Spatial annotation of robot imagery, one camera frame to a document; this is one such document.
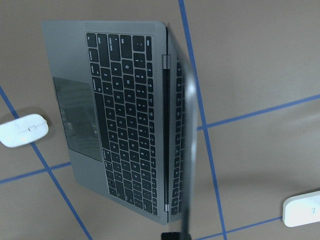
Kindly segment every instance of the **white mouse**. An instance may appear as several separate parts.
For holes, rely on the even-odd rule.
[[[32,143],[49,130],[47,121],[39,114],[29,114],[0,125],[0,141],[8,148]]]

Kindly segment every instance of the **gray surface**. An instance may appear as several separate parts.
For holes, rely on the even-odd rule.
[[[163,21],[170,23],[186,51],[176,1],[110,3],[0,3],[4,56],[0,85],[20,116],[39,113],[49,120],[49,134],[36,143],[49,166],[68,162],[69,157],[42,20]],[[320,93],[319,4],[318,0],[185,1],[208,123]],[[1,122],[12,119],[2,98],[0,109]],[[320,223],[287,228],[278,218],[285,198],[319,187],[319,110],[315,100],[208,129],[224,225],[232,231],[226,239],[317,239]],[[218,235],[208,239],[222,240],[202,130],[198,138],[191,234],[195,239]],[[1,145],[0,160],[1,180],[43,168],[29,145],[16,149]],[[150,239],[154,231],[158,235],[167,230],[137,214],[125,215],[125,208],[79,186],[70,166],[53,174],[95,240]],[[0,184],[0,205],[0,239],[88,239],[46,172]],[[115,211],[120,212],[116,221]],[[124,221],[130,231],[120,230],[111,219]]]

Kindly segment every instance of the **white plastic device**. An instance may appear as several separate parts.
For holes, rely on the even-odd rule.
[[[287,227],[320,222],[320,191],[292,196],[285,200],[282,220]]]
[[[32,143],[49,130],[47,121],[39,114],[29,114],[0,125],[0,141],[9,148]]]

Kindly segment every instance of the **laptop hinge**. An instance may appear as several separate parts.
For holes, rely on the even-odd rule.
[[[164,205],[164,211],[167,213],[169,212],[169,204]]]
[[[162,55],[162,68],[163,69],[170,69],[170,62],[171,56],[170,55]]]

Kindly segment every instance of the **gray laptop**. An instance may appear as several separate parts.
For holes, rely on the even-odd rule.
[[[156,21],[45,21],[76,181],[166,225],[189,209],[194,75]]]

